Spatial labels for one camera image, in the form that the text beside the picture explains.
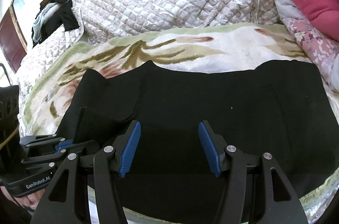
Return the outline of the left hand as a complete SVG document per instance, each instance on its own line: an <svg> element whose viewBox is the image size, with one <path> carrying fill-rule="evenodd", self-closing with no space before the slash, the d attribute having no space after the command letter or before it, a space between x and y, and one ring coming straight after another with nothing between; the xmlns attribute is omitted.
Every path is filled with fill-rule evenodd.
<svg viewBox="0 0 339 224"><path fill-rule="evenodd" d="M29 194L21 198L12 197L4 186L1 186L1 192L12 203L18 206L21 206L23 208L29 208L35 211L42 196L45 193L45 189L41 189L40 191L36 191L32 194Z"/></svg>

